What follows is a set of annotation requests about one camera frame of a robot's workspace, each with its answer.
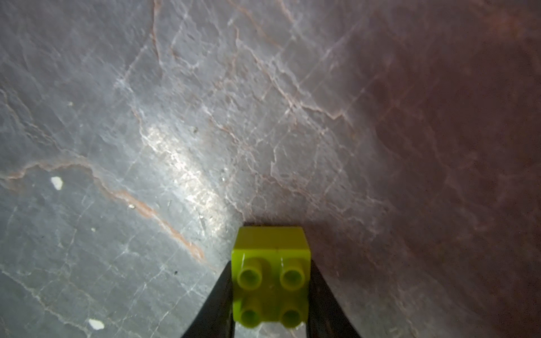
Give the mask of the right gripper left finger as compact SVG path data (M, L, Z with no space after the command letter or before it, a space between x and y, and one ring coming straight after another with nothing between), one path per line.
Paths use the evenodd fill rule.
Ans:
M232 264L223 269L210 295L182 338L235 336L235 321L232 314L233 281Z

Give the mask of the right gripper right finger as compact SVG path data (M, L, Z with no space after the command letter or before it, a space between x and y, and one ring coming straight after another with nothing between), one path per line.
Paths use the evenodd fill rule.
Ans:
M308 338L361 338L342 310L314 260L311 261L308 298Z

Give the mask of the lime 2x2 brick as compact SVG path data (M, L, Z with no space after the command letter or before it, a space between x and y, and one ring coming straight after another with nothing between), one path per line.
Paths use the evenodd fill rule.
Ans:
M309 314L311 249L294 226L243 226L231 253L232 311L246 328L280 323L295 329Z

